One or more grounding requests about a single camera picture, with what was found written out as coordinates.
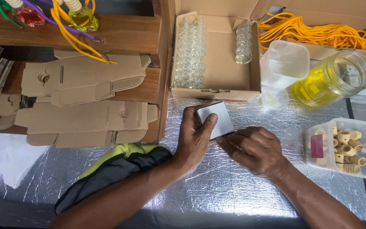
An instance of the yellow liquid bottle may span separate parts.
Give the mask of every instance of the yellow liquid bottle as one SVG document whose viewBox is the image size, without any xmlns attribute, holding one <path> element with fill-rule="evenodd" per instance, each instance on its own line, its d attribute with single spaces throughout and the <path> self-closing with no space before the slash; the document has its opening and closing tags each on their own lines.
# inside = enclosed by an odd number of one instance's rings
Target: yellow liquid bottle
<svg viewBox="0 0 366 229">
<path fill-rule="evenodd" d="M 70 10 L 69 17 L 72 19 L 71 24 L 74 28 L 82 32 L 97 31 L 98 29 L 98 20 L 88 7 L 82 7 L 76 12 Z"/>
<path fill-rule="evenodd" d="M 366 57 L 343 50 L 315 64 L 306 79 L 292 85 L 292 93 L 308 108 L 319 108 L 365 88 Z"/>
</svg>

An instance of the green cord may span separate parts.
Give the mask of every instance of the green cord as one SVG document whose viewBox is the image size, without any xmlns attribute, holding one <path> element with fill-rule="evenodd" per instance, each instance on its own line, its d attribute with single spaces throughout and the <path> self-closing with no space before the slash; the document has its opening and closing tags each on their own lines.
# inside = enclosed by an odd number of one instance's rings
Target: green cord
<svg viewBox="0 0 366 229">
<path fill-rule="evenodd" d="M 0 0 L 0 13 L 1 13 L 1 15 L 5 19 L 7 19 L 8 21 L 14 23 L 16 26 L 18 26 L 19 28 L 22 29 L 22 26 L 20 26 L 19 24 L 17 24 L 16 22 L 14 22 L 13 20 L 11 20 L 10 18 L 8 18 L 8 16 L 5 14 L 3 8 L 4 9 L 8 9 L 8 10 L 12 10 L 12 7 L 7 2 L 5 2 L 4 0 Z"/>
</svg>

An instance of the red liquid bottle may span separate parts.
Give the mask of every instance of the red liquid bottle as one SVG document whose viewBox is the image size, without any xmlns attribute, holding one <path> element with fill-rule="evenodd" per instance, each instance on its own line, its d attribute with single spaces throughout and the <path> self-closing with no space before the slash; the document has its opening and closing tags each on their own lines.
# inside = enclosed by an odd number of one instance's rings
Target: red liquid bottle
<svg viewBox="0 0 366 229">
<path fill-rule="evenodd" d="M 46 21 L 36 10 L 31 8 L 27 4 L 22 4 L 22 6 L 19 8 L 13 8 L 12 14 L 17 16 L 24 25 L 27 25 L 29 27 L 44 25 Z"/>
</svg>

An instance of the fingernail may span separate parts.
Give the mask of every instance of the fingernail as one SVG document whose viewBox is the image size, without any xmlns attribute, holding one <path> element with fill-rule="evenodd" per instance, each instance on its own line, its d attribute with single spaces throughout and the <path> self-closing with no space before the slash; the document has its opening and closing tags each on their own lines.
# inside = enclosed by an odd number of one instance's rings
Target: fingernail
<svg viewBox="0 0 366 229">
<path fill-rule="evenodd" d="M 223 138 L 222 137 L 216 137 L 216 142 L 218 144 L 222 143 Z"/>
<path fill-rule="evenodd" d="M 217 121 L 217 118 L 218 118 L 218 116 L 214 113 L 211 113 L 210 116 L 209 116 L 209 119 L 210 119 L 211 122 Z"/>
</svg>

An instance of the cloth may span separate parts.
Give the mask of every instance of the cloth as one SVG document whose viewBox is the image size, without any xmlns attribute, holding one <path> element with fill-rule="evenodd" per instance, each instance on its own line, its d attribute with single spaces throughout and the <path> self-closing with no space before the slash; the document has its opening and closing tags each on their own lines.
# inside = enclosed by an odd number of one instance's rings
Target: cloth
<svg viewBox="0 0 366 229">
<path fill-rule="evenodd" d="M 170 150 L 157 145 L 119 144 L 91 165 L 59 198 L 54 211 L 60 214 L 96 191 L 168 161 Z"/>
<path fill-rule="evenodd" d="M 26 135 L 0 134 L 0 173 L 4 183 L 17 188 L 48 146 L 31 146 Z"/>
</svg>

